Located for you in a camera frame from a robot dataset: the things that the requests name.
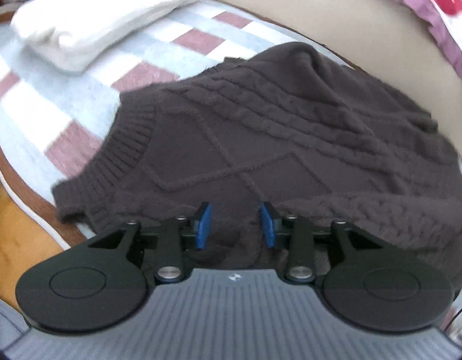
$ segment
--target wooden floor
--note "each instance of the wooden floor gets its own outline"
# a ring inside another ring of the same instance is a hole
[[[62,251],[0,183],[0,298],[18,309],[14,288],[28,268]]]

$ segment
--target white logo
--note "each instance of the white logo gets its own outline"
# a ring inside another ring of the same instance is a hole
[[[242,276],[240,274],[231,274],[228,276],[229,280],[234,282],[241,280]]]

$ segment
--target checkered mat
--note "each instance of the checkered mat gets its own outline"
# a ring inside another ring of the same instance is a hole
[[[177,9],[130,35],[80,76],[60,73],[25,47],[9,24],[1,24],[3,177],[24,205],[50,225],[43,226],[63,247],[80,242],[81,233],[92,233],[57,223],[51,188],[78,174],[100,148],[120,92],[195,76],[226,56],[247,59],[292,41],[309,43],[345,64],[303,36],[211,0]]]

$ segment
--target sweater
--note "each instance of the sweater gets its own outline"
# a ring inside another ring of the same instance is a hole
[[[282,267],[285,252],[267,249],[260,228],[269,200],[318,225],[352,221],[450,278],[462,271],[462,256],[447,262],[462,235],[453,146],[398,90],[304,43],[123,93],[100,151],[53,194],[60,220],[85,218],[95,232],[211,202],[207,247],[186,254],[193,266]]]

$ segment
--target black cable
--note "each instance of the black cable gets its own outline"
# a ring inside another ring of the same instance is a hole
[[[462,312],[462,307],[461,309],[457,312],[457,314],[455,316],[452,317],[451,321],[446,325],[446,327],[444,328],[444,332],[449,329],[449,327],[451,326],[451,324],[456,320],[456,318],[459,316],[459,314]]]

